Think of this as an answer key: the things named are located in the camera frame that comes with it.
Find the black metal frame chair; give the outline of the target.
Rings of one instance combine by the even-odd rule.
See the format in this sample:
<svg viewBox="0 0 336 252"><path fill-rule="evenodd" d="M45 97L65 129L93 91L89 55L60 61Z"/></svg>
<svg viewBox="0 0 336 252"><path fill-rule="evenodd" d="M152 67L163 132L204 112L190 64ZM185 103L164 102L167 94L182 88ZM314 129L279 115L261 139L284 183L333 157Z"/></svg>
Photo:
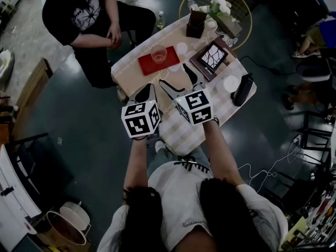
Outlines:
<svg viewBox="0 0 336 252"><path fill-rule="evenodd" d="M336 109L319 113L307 111L303 126L297 132L301 135L300 148L311 164L336 167Z"/></svg>
<svg viewBox="0 0 336 252"><path fill-rule="evenodd" d="M281 181L281 185L288 189L284 196L265 188L267 198L285 213L298 212L307 206L316 191L314 181L293 178L283 172L278 174L290 180L292 184L288 185Z"/></svg>

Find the person's left forearm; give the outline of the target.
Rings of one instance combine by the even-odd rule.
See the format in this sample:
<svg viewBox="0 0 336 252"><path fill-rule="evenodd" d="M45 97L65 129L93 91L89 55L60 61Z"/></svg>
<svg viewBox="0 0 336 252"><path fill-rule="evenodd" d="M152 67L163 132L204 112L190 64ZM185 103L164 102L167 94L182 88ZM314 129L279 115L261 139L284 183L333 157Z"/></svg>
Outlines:
<svg viewBox="0 0 336 252"><path fill-rule="evenodd" d="M131 146L123 189L148 186L146 139L134 139Z"/></svg>

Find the white pet bed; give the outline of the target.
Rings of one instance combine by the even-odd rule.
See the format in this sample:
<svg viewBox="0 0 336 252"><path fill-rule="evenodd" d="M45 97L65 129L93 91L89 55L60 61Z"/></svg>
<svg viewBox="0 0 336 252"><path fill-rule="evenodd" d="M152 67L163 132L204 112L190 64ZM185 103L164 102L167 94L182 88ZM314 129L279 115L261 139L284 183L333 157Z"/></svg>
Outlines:
<svg viewBox="0 0 336 252"><path fill-rule="evenodd" d="M0 53L0 88L7 86L14 68L15 55L9 50Z"/></svg>

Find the red tray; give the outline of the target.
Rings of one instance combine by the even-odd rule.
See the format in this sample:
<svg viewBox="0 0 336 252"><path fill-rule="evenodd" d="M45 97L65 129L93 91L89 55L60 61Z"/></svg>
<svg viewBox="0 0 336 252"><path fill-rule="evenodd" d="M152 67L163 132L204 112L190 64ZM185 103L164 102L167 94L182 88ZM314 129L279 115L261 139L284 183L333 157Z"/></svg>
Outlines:
<svg viewBox="0 0 336 252"><path fill-rule="evenodd" d="M167 47L166 50L166 59L160 64L155 63L150 54L138 58L144 76L148 76L180 63L180 59L173 46Z"/></svg>

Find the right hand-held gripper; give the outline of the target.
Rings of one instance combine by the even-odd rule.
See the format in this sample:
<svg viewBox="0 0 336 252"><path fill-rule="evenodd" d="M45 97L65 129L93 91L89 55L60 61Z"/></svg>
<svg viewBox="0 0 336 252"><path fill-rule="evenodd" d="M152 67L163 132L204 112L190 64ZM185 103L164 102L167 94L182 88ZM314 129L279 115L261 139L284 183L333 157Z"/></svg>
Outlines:
<svg viewBox="0 0 336 252"><path fill-rule="evenodd" d="M213 104L211 95L204 88L204 76L197 69L193 70L187 64L183 64L192 83L192 89L198 90L186 94L186 89L174 88L165 80L159 80L159 85L167 95L176 103L179 113L191 124L198 125L213 119Z"/></svg>

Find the cardboard box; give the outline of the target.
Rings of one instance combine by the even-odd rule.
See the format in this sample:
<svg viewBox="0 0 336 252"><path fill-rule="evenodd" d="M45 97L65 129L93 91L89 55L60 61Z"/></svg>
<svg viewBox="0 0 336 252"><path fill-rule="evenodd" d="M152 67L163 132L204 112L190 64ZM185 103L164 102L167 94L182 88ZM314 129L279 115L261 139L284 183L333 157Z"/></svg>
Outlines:
<svg viewBox="0 0 336 252"><path fill-rule="evenodd" d="M36 236L47 246L60 248L62 252L89 252L91 242L87 241L84 245L76 245L64 239L53 229L44 233L37 233Z"/></svg>

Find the translucent cup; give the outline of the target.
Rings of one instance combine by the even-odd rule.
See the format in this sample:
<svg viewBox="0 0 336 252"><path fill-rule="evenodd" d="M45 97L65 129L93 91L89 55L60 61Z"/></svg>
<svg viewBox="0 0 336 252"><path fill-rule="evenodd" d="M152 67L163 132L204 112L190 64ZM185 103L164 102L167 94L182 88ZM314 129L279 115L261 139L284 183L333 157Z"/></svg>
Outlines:
<svg viewBox="0 0 336 252"><path fill-rule="evenodd" d="M150 55L156 64L162 64L166 60L167 49L162 45L155 45L151 48Z"/></svg>

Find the white round lid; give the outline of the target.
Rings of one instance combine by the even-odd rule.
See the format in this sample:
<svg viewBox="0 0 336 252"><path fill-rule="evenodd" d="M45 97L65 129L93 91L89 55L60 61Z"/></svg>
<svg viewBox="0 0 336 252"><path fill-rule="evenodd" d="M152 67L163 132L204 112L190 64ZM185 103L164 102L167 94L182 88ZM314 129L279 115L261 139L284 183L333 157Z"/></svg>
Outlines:
<svg viewBox="0 0 336 252"><path fill-rule="evenodd" d="M236 76L227 76L223 81L223 87L227 92L235 92L240 85L239 79Z"/></svg>

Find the dark brown box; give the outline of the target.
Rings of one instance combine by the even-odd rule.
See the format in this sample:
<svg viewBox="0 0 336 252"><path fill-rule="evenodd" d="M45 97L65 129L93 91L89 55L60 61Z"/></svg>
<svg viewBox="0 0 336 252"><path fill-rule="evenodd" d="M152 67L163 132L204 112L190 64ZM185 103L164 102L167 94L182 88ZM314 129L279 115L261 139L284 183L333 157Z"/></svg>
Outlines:
<svg viewBox="0 0 336 252"><path fill-rule="evenodd" d="M191 10L186 27L186 37L200 39L204 31L206 17L207 13Z"/></svg>

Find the person's white shirt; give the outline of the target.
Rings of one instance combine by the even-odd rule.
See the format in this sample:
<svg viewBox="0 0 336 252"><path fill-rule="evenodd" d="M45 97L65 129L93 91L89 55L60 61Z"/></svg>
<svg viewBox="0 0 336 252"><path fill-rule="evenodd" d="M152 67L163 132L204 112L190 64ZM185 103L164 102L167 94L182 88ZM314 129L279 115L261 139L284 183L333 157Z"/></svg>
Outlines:
<svg viewBox="0 0 336 252"><path fill-rule="evenodd" d="M167 162L147 187L124 190L98 252L277 252L288 233L279 207L198 163Z"/></svg>

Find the white flowers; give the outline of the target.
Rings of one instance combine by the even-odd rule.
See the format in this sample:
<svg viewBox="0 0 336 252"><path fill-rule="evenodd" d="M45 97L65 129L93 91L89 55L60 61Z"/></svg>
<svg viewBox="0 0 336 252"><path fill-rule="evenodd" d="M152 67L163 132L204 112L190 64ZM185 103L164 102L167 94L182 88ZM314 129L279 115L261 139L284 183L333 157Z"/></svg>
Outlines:
<svg viewBox="0 0 336 252"><path fill-rule="evenodd" d="M211 0L208 13L211 16L230 16L231 6L226 0Z"/></svg>

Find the brown book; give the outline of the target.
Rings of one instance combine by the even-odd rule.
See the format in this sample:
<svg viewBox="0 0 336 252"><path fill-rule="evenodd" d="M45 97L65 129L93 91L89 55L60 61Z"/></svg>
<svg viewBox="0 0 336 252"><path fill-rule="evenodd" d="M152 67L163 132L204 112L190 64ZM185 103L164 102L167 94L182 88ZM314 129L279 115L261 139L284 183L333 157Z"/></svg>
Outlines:
<svg viewBox="0 0 336 252"><path fill-rule="evenodd" d="M226 52L228 52L228 56L224 60L224 62L219 66L219 68L215 71L215 73L212 73L210 70L205 68L199 61L197 61L197 58L200 56L200 54L203 52L203 50L211 43L203 47L201 50L199 50L194 56L190 58L190 62L192 65L197 68L207 79L207 81L212 81L217 75L219 75L231 62L233 62L236 59L236 55L232 52L231 48L223 41L221 37L216 37L214 42L218 43Z"/></svg>

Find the yellow board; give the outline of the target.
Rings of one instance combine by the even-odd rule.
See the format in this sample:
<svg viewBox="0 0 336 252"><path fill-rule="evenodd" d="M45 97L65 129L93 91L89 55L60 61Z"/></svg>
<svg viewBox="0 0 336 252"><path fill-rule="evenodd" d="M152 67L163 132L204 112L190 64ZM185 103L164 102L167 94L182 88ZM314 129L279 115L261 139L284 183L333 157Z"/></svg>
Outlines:
<svg viewBox="0 0 336 252"><path fill-rule="evenodd" d="M281 245L283 250L294 248L302 240L305 239L305 232L307 228L306 219L301 216L292 215L288 220L288 234L284 243Z"/></svg>

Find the table with checked tablecloth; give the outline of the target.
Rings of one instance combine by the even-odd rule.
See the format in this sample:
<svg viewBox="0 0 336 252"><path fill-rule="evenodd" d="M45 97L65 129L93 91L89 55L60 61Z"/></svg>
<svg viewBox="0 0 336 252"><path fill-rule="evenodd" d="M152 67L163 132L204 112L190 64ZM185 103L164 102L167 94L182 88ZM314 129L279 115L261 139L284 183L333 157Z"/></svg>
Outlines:
<svg viewBox="0 0 336 252"><path fill-rule="evenodd" d="M201 125L190 125L179 114L172 100L160 87L159 80L165 80L177 89L186 88L190 90L192 84L182 64L186 63L191 69L195 70L196 68L190 62L190 58L217 37L214 30L207 25L200 39L186 37L186 25L189 17L190 14L157 32L122 57L111 69L113 80L128 97L143 85L154 84L158 105L163 112L162 122L159 124L160 137L177 155L187 155L201 145L205 140L204 130ZM173 46L180 63L145 76L140 68L138 58L150 54L152 47L155 45ZM221 90L217 89L220 88L219 83L223 82L227 76L236 76L241 79L243 75L248 74L240 61L234 57L233 51L228 47L225 48L231 53L227 57L228 62L226 63L228 65L222 64L218 69L219 72L216 73L217 76L206 83L211 94L214 115L219 119L220 125L230 119L240 107L233 105L230 93L223 88Z"/></svg>

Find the grey tissue box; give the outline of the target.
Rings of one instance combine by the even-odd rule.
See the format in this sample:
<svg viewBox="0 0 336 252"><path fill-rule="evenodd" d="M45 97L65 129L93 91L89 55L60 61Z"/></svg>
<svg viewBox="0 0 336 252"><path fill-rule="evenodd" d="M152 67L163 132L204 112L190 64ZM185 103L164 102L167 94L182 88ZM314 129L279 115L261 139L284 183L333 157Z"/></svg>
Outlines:
<svg viewBox="0 0 336 252"><path fill-rule="evenodd" d="M211 17L217 22L219 28L230 38L237 37L242 31L240 24L226 13L211 13Z"/></svg>

